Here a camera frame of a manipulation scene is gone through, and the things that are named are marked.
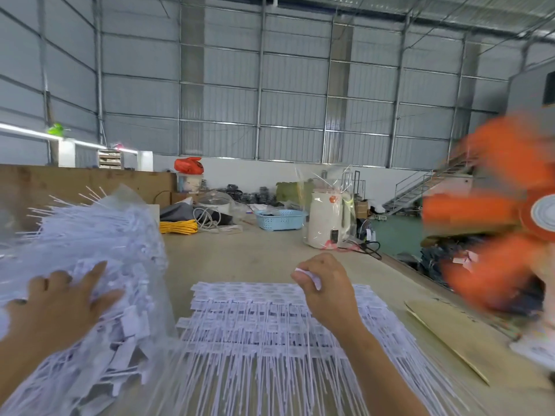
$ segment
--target white machine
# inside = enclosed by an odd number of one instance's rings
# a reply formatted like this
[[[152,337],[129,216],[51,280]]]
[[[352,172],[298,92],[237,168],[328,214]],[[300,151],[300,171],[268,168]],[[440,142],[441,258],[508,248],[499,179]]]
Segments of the white machine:
[[[315,189],[308,216],[308,244],[319,249],[334,248],[350,236],[353,198],[333,188]]]

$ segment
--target metal roof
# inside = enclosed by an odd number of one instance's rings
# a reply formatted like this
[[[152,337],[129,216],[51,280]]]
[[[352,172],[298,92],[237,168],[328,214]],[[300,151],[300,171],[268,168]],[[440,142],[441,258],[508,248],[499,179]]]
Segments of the metal roof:
[[[302,0],[340,9],[407,14],[523,36],[555,34],[555,0]]]

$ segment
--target cardboard sheet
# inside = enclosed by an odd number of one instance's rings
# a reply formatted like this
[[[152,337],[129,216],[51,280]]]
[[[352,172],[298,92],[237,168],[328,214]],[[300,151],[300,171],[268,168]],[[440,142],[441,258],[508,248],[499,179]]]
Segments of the cardboard sheet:
[[[492,328],[460,308],[439,299],[412,300],[406,306],[488,385],[553,389],[545,372],[511,351]]]

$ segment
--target staircase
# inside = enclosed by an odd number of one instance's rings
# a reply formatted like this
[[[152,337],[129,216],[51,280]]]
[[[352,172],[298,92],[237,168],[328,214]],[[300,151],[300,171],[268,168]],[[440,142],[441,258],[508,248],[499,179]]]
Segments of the staircase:
[[[404,207],[409,207],[415,200],[422,197],[426,191],[435,187],[445,178],[453,177],[454,174],[468,172],[472,163],[473,158],[469,158],[464,153],[449,159],[436,171],[420,169],[420,171],[407,176],[395,185],[395,196],[384,204],[386,214],[392,215]]]

